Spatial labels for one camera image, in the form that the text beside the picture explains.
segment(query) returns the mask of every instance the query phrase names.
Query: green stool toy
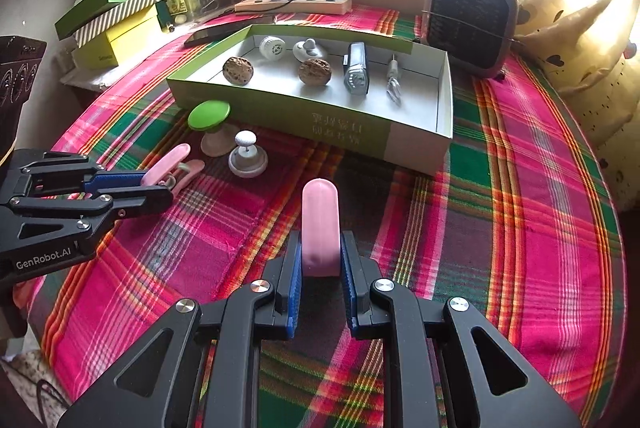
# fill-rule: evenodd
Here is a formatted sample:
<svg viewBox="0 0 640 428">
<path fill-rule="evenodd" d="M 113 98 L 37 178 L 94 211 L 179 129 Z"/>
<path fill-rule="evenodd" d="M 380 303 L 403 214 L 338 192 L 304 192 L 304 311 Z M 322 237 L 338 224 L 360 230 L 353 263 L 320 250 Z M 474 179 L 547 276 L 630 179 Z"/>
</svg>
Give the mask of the green stool toy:
<svg viewBox="0 0 640 428">
<path fill-rule="evenodd" d="M 231 106 L 227 102 L 209 100 L 198 105 L 189 114 L 190 129 L 205 133 L 200 142 L 205 155 L 220 157 L 236 148 L 235 137 L 240 129 L 224 122 L 230 112 Z"/>
</svg>

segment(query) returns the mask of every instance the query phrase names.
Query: plaid blanket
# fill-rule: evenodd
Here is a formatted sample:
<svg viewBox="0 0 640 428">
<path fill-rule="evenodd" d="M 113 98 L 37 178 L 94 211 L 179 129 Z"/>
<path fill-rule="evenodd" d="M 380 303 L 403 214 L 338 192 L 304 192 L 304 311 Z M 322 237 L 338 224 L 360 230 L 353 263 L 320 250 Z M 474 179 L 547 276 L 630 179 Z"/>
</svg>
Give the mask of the plaid blanket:
<svg viewBox="0 0 640 428">
<path fill-rule="evenodd" d="M 280 20 L 407 39 L 419 25 L 364 7 Z M 55 148 L 108 168 L 151 166 L 183 142 L 202 157 L 201 135 L 164 82 L 203 49 L 183 41 L 99 97 Z M 204 158 L 203 174 L 163 216 L 119 222 L 94 261 L 49 275 L 29 320 L 69 396 L 180 297 L 206 303 L 257 278 L 300 227 L 302 187 L 324 177 L 361 254 L 418 296 L 467 297 L 592 426 L 617 372 L 626 312 L 622 246 L 598 163 L 523 60 L 508 59 L 502 82 L 452 76 L 454 140 L 436 177 L 257 129 L 265 174 L 241 180 L 226 159 Z M 305 285 L 295 339 L 262 350 L 261 426 L 381 426 L 381 369 L 382 345 L 346 329 L 339 283 Z"/>
</svg>

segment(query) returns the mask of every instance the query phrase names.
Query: space heater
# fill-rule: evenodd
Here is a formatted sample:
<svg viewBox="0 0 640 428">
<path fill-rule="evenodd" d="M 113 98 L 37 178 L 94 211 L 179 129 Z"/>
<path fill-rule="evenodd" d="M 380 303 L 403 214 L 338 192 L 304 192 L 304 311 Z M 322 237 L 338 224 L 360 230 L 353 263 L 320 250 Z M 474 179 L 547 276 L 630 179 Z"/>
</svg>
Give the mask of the space heater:
<svg viewBox="0 0 640 428">
<path fill-rule="evenodd" d="M 493 78 L 509 52 L 517 14 L 518 0 L 426 0 L 420 40 L 470 73 Z"/>
</svg>

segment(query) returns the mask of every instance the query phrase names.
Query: green lid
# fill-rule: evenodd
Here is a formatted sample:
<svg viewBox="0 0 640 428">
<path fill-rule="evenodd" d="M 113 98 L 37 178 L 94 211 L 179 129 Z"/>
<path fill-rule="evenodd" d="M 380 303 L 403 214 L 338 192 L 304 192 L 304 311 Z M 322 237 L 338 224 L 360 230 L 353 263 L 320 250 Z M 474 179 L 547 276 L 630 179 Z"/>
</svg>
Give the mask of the green lid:
<svg viewBox="0 0 640 428">
<path fill-rule="evenodd" d="M 198 105 L 189 114 L 189 128 L 194 131 L 208 131 L 225 121 L 231 112 L 231 106 L 227 102 L 209 100 Z"/>
<path fill-rule="evenodd" d="M 58 38 L 62 40 L 88 24 L 94 18 L 128 0 L 81 0 L 56 22 Z"/>
</svg>

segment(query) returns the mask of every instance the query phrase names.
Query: curtain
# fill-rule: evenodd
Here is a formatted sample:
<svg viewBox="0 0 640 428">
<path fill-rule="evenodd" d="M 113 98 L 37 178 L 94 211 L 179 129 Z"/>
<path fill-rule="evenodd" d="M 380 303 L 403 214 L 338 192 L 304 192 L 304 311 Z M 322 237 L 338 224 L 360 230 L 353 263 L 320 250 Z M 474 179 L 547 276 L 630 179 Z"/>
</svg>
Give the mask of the curtain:
<svg viewBox="0 0 640 428">
<path fill-rule="evenodd" d="M 619 211 L 640 193 L 639 4 L 524 0 L 513 43 L 540 65 L 580 123 Z"/>
</svg>

